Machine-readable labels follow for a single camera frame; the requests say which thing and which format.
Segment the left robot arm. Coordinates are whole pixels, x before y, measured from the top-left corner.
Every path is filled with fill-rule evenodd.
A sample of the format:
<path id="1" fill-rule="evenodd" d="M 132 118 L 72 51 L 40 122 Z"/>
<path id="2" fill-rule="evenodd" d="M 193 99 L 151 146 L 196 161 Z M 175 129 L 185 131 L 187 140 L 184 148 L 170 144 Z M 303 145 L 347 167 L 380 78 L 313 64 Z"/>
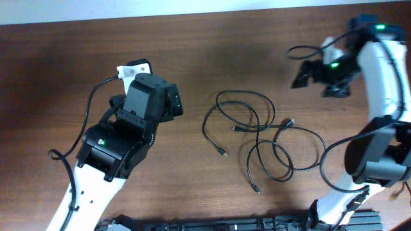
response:
<path id="1" fill-rule="evenodd" d="M 63 163 L 69 177 L 48 230 L 94 230 L 133 168 L 146 158 L 158 125 L 183 114 L 177 85 L 148 73 L 136 74 L 125 94 L 112 96 L 109 103 L 96 125 L 82 127 L 74 167 L 66 154 L 48 152 Z"/>

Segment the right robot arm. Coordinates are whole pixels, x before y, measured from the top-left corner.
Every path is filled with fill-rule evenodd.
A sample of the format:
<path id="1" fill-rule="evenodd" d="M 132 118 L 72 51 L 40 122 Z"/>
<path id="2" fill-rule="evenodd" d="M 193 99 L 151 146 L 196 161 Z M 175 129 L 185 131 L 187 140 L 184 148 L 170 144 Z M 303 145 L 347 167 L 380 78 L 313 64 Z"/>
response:
<path id="1" fill-rule="evenodd" d="M 369 121 L 359 134 L 347 137 L 344 173 L 324 197 L 315 200 L 299 228 L 346 230 L 350 219 L 372 196 L 410 178 L 410 85 L 407 46 L 399 26 L 359 15 L 347 24 L 345 49 L 327 38 L 301 58 L 292 87 L 323 83 L 325 98 L 347 98 L 351 83 L 362 76 Z"/>

